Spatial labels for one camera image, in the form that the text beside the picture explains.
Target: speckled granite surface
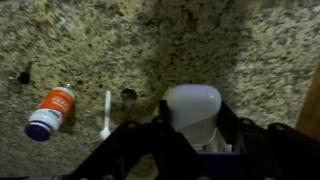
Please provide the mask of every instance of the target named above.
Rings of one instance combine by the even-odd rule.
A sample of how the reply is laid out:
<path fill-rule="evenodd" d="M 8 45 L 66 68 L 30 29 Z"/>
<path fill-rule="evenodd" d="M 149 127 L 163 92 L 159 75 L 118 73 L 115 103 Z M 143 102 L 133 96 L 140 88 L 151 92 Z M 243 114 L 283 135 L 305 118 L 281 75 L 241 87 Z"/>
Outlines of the speckled granite surface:
<path fill-rule="evenodd" d="M 319 0 L 0 1 L 0 22 L 0 177 L 69 174 L 99 143 L 105 90 L 113 128 L 182 83 L 216 86 L 259 125 L 294 126 L 320 55 Z M 33 82 L 8 92 L 30 59 Z M 68 82 L 80 83 L 75 123 L 48 142 L 26 138 L 30 113 Z M 130 112 L 125 87 L 139 95 Z"/>

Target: purple bottle cap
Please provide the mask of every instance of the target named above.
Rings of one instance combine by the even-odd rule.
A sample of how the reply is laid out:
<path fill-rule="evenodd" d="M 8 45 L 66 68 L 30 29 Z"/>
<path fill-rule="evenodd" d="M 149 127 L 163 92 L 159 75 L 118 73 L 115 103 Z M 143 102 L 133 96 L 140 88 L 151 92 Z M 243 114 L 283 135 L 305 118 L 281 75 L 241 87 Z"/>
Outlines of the purple bottle cap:
<path fill-rule="evenodd" d="M 26 134 L 35 141 L 49 140 L 50 131 L 36 124 L 29 124 L 25 130 Z"/>

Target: pill bottle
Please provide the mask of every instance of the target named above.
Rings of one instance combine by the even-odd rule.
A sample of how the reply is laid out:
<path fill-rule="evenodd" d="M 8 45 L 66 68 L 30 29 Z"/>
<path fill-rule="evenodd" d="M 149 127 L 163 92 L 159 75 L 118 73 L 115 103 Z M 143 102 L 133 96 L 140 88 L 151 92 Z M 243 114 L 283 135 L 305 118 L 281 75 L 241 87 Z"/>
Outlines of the pill bottle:
<path fill-rule="evenodd" d="M 75 95 L 66 87 L 50 91 L 30 118 L 25 133 L 35 141 L 46 141 L 59 129 L 74 105 Z"/>

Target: white plastic spoon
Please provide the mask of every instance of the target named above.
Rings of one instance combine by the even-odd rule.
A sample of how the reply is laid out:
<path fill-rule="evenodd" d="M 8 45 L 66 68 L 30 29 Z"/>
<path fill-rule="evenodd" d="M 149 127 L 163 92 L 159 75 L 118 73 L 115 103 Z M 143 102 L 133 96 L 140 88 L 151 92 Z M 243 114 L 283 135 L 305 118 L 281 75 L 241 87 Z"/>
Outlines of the white plastic spoon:
<path fill-rule="evenodd" d="M 111 92 L 106 92 L 106 103 L 104 109 L 104 128 L 100 131 L 100 139 L 105 140 L 110 135 L 109 123 L 110 123 L 110 108 L 111 108 Z"/>

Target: orange label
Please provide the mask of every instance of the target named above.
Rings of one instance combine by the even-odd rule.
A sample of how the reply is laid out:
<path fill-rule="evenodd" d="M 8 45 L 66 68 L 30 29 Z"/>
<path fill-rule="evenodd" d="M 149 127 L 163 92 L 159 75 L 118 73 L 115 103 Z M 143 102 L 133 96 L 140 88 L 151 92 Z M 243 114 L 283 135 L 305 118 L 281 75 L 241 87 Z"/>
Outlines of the orange label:
<path fill-rule="evenodd" d="M 52 90 L 38 109 L 48 108 L 60 111 L 66 117 L 74 104 L 72 96 L 61 90 Z"/>

